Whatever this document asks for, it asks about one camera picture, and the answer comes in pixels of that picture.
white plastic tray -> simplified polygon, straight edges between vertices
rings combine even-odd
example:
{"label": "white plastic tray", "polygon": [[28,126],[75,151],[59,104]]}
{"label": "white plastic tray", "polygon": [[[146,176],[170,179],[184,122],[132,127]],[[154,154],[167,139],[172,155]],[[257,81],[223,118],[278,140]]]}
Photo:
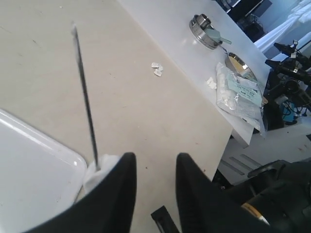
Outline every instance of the white plastic tray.
{"label": "white plastic tray", "polygon": [[70,207],[85,160],[0,109],[0,233],[28,230]]}

plastic bag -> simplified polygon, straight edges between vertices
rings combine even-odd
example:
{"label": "plastic bag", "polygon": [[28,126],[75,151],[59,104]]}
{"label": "plastic bag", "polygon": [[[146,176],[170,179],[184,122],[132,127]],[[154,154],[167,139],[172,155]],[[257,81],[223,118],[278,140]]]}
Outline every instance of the plastic bag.
{"label": "plastic bag", "polygon": [[241,117],[265,137],[262,94],[257,83],[237,76],[221,63],[218,63],[216,71],[218,107]]}

white fragment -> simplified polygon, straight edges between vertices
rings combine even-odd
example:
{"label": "white fragment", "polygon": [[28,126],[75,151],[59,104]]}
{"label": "white fragment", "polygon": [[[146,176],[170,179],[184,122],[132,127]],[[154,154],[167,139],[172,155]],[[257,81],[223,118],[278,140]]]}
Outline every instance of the white fragment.
{"label": "white fragment", "polygon": [[162,72],[159,69],[155,69],[154,74],[159,77],[162,76]]}
{"label": "white fragment", "polygon": [[159,63],[152,62],[152,63],[151,63],[151,67],[152,67],[152,68],[158,68],[158,67],[159,67]]}
{"label": "white fragment", "polygon": [[217,84],[214,82],[213,77],[210,77],[206,83],[211,89],[217,89]]}
{"label": "white fragment", "polygon": [[164,70],[164,68],[163,68],[163,66],[161,66],[161,64],[159,64],[158,69],[159,69],[160,71],[163,71],[163,70]]}

white lab bench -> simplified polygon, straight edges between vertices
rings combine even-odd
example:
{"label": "white lab bench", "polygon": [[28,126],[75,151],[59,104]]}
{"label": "white lab bench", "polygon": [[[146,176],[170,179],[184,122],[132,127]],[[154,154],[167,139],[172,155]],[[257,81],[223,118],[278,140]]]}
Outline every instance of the white lab bench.
{"label": "white lab bench", "polygon": [[[229,23],[223,36],[233,41],[230,50],[242,59],[252,55],[249,66],[260,80],[264,79],[261,70],[265,70],[254,65],[263,57],[243,36],[238,38],[241,32],[232,22],[205,11],[208,6],[215,7],[215,14],[219,11],[208,0],[189,1],[187,6],[174,0],[161,10],[154,7],[157,1],[148,2],[144,12],[155,21],[168,19],[164,13],[169,10],[182,13],[167,22],[181,25],[181,31],[163,36],[173,40],[180,33],[184,39],[164,47],[115,0],[0,2],[0,108],[78,152],[89,163],[92,149],[70,34],[71,22],[76,22],[99,153],[132,151],[137,155],[132,224],[136,233],[158,232],[150,213],[162,205],[179,222],[174,193],[179,152],[188,152],[212,178],[232,129],[245,132],[246,141],[250,140],[251,127],[214,106],[215,93],[205,86],[205,79],[215,74],[215,65],[224,54],[192,44],[186,29],[191,17],[205,12],[215,26]],[[151,9],[162,11],[162,16],[153,16]],[[165,23],[158,27],[152,20],[150,23],[155,30],[165,27]],[[176,57],[196,63],[186,69]],[[151,62],[164,66],[162,77],[153,74]],[[193,70],[197,71],[195,79]]]}

